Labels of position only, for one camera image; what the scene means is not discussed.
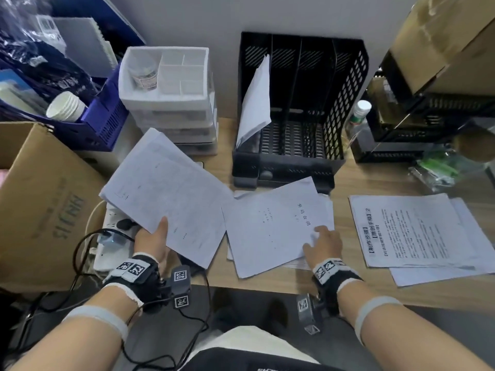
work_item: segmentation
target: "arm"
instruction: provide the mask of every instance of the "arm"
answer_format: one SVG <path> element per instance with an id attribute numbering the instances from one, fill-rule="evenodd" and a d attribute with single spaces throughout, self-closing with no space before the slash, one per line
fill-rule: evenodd
<path id="1" fill-rule="evenodd" d="M 134 244 L 135 252 L 148 253 L 158 260 L 162 274 L 169 251 L 165 246 L 167 232 L 167 218 L 163 218 L 155 233 L 139 230 Z M 125 322 L 138 308 L 137 303 L 116 286 L 103 288 L 86 305 L 105 308 Z M 69 318 L 46 335 L 11 370 L 107 371 L 117 360 L 121 343 L 119 332 L 109 324 L 94 318 Z"/>
<path id="2" fill-rule="evenodd" d="M 313 269 L 328 258 L 342 258 L 342 240 L 336 231 L 318 226 L 315 247 L 306 244 L 304 254 Z M 337 294 L 339 309 L 354 326 L 359 309 L 378 297 L 363 281 L 352 281 Z M 461 343 L 401 305 L 386 304 L 366 316 L 361 338 L 384 369 L 390 370 L 492 370 Z"/>

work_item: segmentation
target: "blue plastic basket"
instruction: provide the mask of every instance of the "blue plastic basket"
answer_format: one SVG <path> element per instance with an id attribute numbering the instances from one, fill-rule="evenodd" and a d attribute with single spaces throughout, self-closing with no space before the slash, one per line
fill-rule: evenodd
<path id="1" fill-rule="evenodd" d="M 45 124 L 62 143 L 72 150 L 112 151 L 129 114 L 119 98 L 119 68 L 120 66 L 115 68 L 105 82 L 102 91 L 93 99 L 76 123 L 33 116 L 2 100 L 0 100 L 0 113 L 4 113 L 11 120 L 37 121 Z"/>

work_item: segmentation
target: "white paper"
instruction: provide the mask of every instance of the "white paper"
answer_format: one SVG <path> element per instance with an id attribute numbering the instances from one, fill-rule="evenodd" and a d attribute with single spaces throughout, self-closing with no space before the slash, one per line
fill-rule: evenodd
<path id="1" fill-rule="evenodd" d="M 240 278 L 302 257 L 302 245 L 313 243 L 314 227 L 328 218 L 311 177 L 246 195 L 222 209 Z"/>
<path id="2" fill-rule="evenodd" d="M 236 148 L 270 122 L 272 122 L 270 119 L 270 55 L 267 55 L 256 69 L 244 96 Z"/>
<path id="3" fill-rule="evenodd" d="M 250 195 L 253 194 L 253 191 L 243 191 L 243 190 L 237 190 L 234 191 L 234 198 L 240 198 L 243 195 Z M 326 227 L 329 230 L 334 230 L 335 225 L 334 225 L 334 206 L 332 201 L 328 198 L 328 195 L 325 194 L 318 194 L 322 198 L 322 202 L 325 204 L 327 208 L 327 213 L 328 213 L 328 222 L 322 222 L 320 225 L 326 225 Z M 227 260 L 234 260 L 234 256 L 232 255 L 232 249 L 230 248 L 230 245 L 227 250 Z M 290 261 L 288 263 L 282 264 L 281 267 L 286 267 L 286 268 L 295 268 L 295 269 L 306 269 L 310 270 L 308 263 L 306 262 L 306 258 L 298 258 L 294 259 L 293 261 Z"/>
<path id="4" fill-rule="evenodd" d="M 446 194 L 351 196 L 369 267 L 474 266 L 476 253 Z"/>
<path id="5" fill-rule="evenodd" d="M 481 265 L 474 269 L 464 268 L 390 268 L 397 286 L 410 286 L 426 282 L 456 279 L 458 277 L 495 273 L 495 250 L 483 233 L 476 219 L 460 198 L 450 199 L 459 215 L 464 230 L 469 235 L 471 246 L 477 252 Z"/>
<path id="6" fill-rule="evenodd" d="M 203 268 L 225 234 L 221 207 L 234 201 L 228 187 L 155 129 L 136 144 L 100 196 L 149 232 L 167 216 L 167 245 Z"/>

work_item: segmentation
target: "hand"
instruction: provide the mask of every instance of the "hand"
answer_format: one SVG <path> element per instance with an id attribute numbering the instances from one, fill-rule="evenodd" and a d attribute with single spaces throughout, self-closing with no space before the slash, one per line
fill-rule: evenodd
<path id="1" fill-rule="evenodd" d="M 164 216 L 155 233 L 151 234 L 141 228 L 136 234 L 134 252 L 145 252 L 158 261 L 160 273 L 163 274 L 170 249 L 167 247 L 168 219 Z"/>
<path id="2" fill-rule="evenodd" d="M 304 256 L 311 269 L 328 258 L 342 259 L 342 240 L 336 230 L 328 230 L 324 225 L 317 226 L 314 231 L 319 233 L 314 247 L 305 243 L 302 247 Z"/>

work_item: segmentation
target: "wooden desk surface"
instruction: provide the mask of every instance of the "wooden desk surface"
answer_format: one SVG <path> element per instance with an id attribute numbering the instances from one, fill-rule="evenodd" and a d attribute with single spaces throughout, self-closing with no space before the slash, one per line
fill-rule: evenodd
<path id="1" fill-rule="evenodd" d="M 204 167 L 232 190 L 232 146 L 236 137 L 236 123 L 220 119 L 218 155 L 198 157 Z M 360 164 L 350 159 L 335 176 L 335 189 L 331 192 L 334 205 L 335 228 L 342 236 L 343 259 L 356 269 L 376 291 L 390 295 L 404 304 L 495 313 L 495 275 L 481 275 L 462 279 L 433 282 L 398 288 L 387 268 L 367 268 L 356 227 L 352 219 L 348 197 L 355 194 L 371 195 L 423 195 L 426 187 L 408 176 L 402 164 Z M 488 178 L 481 177 L 467 185 L 448 192 L 450 197 L 460 196 L 467 203 L 487 237 L 495 241 L 495 190 Z M 227 240 L 224 237 L 208 270 L 211 286 L 273 291 L 281 293 L 315 293 L 311 273 L 300 269 L 278 267 L 248 279 L 237 277 L 234 263 L 227 260 Z M 201 277 L 196 284 L 204 284 Z"/>

